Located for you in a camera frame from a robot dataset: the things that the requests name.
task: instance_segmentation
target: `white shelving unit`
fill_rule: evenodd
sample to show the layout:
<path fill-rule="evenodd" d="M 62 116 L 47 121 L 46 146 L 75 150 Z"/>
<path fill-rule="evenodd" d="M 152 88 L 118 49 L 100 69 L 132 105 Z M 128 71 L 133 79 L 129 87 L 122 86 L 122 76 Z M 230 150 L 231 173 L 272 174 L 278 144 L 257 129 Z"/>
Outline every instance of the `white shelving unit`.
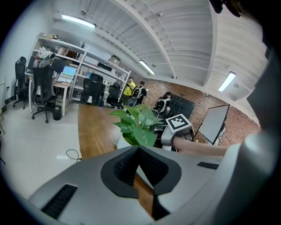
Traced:
<path fill-rule="evenodd" d="M 104 60 L 104 59 L 96 56 L 95 54 L 89 52 L 87 49 L 78 47 L 76 45 L 73 45 L 73 44 L 70 44 L 70 43 L 67 43 L 67 42 L 64 42 L 64 41 L 54 40 L 54 39 L 50 39 L 50 38 L 46 38 L 46 37 L 40 37 L 40 36 L 38 36 L 37 39 L 36 39 L 34 47 L 33 47 L 32 51 L 30 52 L 30 56 L 28 58 L 28 61 L 29 61 L 33 52 L 39 52 L 38 49 L 35 49 L 35 46 L 36 46 L 37 42 L 42 43 L 42 46 L 45 46 L 47 44 L 47 45 L 51 45 L 51 46 L 63 47 L 63 48 L 66 48 L 68 50 L 72 50 L 74 52 L 77 52 L 77 53 L 80 53 L 81 55 L 83 55 L 82 58 L 80 57 L 80 60 L 78 60 L 78 59 L 73 59 L 73 58 L 67 57 L 65 55 L 56 54 L 57 57 L 65 58 L 65 59 L 71 60 L 73 62 L 79 63 L 78 68 L 77 68 L 77 73 L 76 73 L 75 78 L 74 78 L 74 86 L 73 86 L 74 88 L 72 89 L 70 101 L 72 101 L 72 100 L 79 101 L 80 100 L 80 98 L 72 98 L 72 96 L 73 96 L 74 89 L 83 90 L 83 87 L 78 86 L 76 84 L 77 77 L 87 78 L 86 76 L 83 75 L 82 66 L 86 66 L 86 67 L 92 69 L 96 74 L 103 76 L 104 80 L 106 80 L 106 78 L 108 76 L 108 77 L 114 79 L 115 81 L 121 81 L 122 82 L 122 89 L 121 89 L 120 96 L 119 96 L 119 100 L 120 100 L 121 95 L 124 91 L 124 88 L 126 87 L 126 83 L 127 83 L 127 80 L 130 76 L 131 71 L 128 72 L 128 71 L 124 70 L 123 68 L 117 66 L 116 64 L 110 62 L 109 60 Z M 95 60 L 97 60 L 97 61 L 99 61 L 103 64 L 106 64 L 107 66 L 115 69 L 116 71 L 118 71 L 119 73 L 122 74 L 121 78 L 118 77 L 116 74 L 108 71 L 108 70 L 105 70 L 101 67 L 98 67 L 97 65 L 93 65 L 93 64 L 90 64 L 88 62 L 85 62 L 84 59 L 85 59 L 86 56 L 90 57 L 90 58 L 93 58 L 93 59 L 95 59 Z"/>

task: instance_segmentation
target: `white floor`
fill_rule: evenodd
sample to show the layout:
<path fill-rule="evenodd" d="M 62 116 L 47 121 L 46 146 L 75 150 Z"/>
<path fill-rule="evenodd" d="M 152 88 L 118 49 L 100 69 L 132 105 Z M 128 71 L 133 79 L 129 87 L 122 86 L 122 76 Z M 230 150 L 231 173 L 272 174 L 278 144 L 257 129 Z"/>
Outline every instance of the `white floor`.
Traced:
<path fill-rule="evenodd" d="M 28 106 L 23 110 L 22 103 L 15 108 L 9 104 L 3 116 L 2 126 L 6 134 L 0 137 L 1 158 L 6 165 L 1 162 L 1 171 L 10 188 L 25 198 L 76 162 L 66 156 L 68 149 L 75 149 L 81 157 L 78 104 L 69 104 L 60 121 L 53 120 L 49 112 L 49 123 L 45 123 L 43 113 L 32 120 Z M 77 158 L 74 151 L 68 154 Z"/>

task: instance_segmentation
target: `white ceiling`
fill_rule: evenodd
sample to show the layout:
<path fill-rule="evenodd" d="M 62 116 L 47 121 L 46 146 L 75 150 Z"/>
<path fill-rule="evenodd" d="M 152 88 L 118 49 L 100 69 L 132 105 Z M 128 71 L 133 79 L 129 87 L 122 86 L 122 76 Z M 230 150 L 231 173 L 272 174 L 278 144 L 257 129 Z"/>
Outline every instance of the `white ceiling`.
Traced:
<path fill-rule="evenodd" d="M 138 62 L 143 59 L 156 65 L 148 78 L 193 87 L 236 107 L 241 100 L 240 110 L 254 116 L 244 99 L 267 63 L 257 23 L 226 8 L 217 15 L 208 0 L 55 0 L 54 8 L 55 19 L 68 14 L 95 23 L 95 35 L 126 54 L 124 63 L 140 75 L 147 76 Z M 237 77 L 218 92 L 230 71 Z"/>

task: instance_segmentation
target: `desk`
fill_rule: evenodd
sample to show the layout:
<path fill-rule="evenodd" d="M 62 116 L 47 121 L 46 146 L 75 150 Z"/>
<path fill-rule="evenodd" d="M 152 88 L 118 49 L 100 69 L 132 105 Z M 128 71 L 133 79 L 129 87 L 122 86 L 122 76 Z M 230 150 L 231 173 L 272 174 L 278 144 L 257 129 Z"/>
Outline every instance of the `desk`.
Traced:
<path fill-rule="evenodd" d="M 32 100 L 31 100 L 31 98 L 32 98 L 33 75 L 30 74 L 30 73 L 25 73 L 25 76 L 29 78 L 28 100 L 29 100 L 29 111 L 32 113 Z M 56 83 L 56 82 L 54 82 L 53 86 L 64 88 L 63 101 L 62 101 L 62 116 L 65 116 L 65 102 L 66 102 L 67 89 L 70 88 L 69 95 L 68 95 L 68 98 L 70 99 L 72 83 Z"/>
<path fill-rule="evenodd" d="M 78 132 L 83 159 L 88 159 L 116 150 L 116 141 L 121 136 L 119 128 L 112 124 L 120 122 L 117 116 L 110 116 L 114 109 L 93 105 L 79 105 Z M 139 202 L 152 215 L 153 190 L 136 175 L 134 188 L 139 192 Z"/>

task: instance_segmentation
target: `backpack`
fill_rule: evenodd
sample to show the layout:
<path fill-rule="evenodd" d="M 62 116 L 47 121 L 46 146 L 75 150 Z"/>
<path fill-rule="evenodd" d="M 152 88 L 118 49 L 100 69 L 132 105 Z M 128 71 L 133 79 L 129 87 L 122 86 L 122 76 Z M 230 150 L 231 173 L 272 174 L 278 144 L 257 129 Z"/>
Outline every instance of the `backpack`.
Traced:
<path fill-rule="evenodd" d="M 167 99 L 159 99 L 157 102 L 156 102 L 156 105 L 154 107 L 154 111 L 157 111 L 158 113 L 162 113 L 165 108 L 166 108 L 166 103 L 167 101 L 171 101 L 171 99 L 167 98 Z"/>
<path fill-rule="evenodd" d="M 137 86 L 134 93 L 133 93 L 133 96 L 132 98 L 135 98 L 135 99 L 139 99 L 142 94 L 141 94 L 141 90 L 143 89 L 144 87 L 140 87 L 140 86 Z"/>

